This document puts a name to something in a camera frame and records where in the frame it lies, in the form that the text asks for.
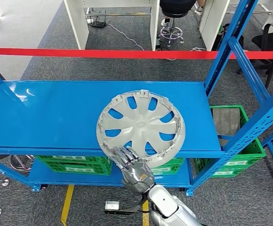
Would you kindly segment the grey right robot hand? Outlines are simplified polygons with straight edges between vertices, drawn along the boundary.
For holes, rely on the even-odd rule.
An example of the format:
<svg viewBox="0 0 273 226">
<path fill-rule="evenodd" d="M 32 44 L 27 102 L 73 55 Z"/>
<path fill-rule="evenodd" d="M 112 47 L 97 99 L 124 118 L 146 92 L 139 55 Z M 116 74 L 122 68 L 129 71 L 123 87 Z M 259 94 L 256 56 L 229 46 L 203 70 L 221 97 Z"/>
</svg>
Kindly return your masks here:
<svg viewBox="0 0 273 226">
<path fill-rule="evenodd" d="M 122 173 L 123 184 L 136 194 L 145 194 L 155 185 L 152 170 L 130 146 L 113 147 L 109 158 Z"/>
</svg>

